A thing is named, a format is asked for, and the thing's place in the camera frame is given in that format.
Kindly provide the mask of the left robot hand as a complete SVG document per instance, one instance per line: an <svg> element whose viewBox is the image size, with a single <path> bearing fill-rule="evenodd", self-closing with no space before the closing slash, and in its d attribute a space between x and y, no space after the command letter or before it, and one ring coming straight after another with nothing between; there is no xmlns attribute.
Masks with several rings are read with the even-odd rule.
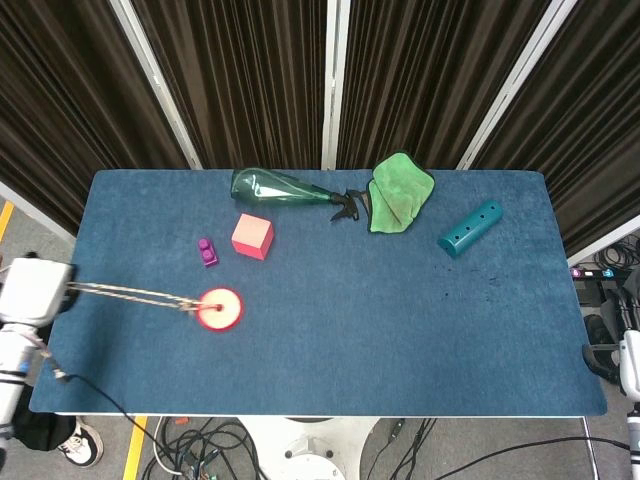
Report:
<svg viewBox="0 0 640 480"><path fill-rule="evenodd" d="M69 310L78 294L71 290L77 267L39 257L16 258L1 288L1 323L36 329Z"/></svg>

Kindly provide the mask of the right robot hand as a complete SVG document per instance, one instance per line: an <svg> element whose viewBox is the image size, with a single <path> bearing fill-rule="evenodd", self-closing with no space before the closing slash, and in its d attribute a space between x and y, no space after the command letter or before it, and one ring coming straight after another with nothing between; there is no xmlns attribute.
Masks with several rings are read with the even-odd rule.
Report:
<svg viewBox="0 0 640 480"><path fill-rule="evenodd" d="M619 339L613 344L584 345L582 357L588 368L601 378L617 384L629 400L639 402L639 300L626 290L612 292L614 324ZM598 352L619 354L617 368L609 368L596 358Z"/></svg>

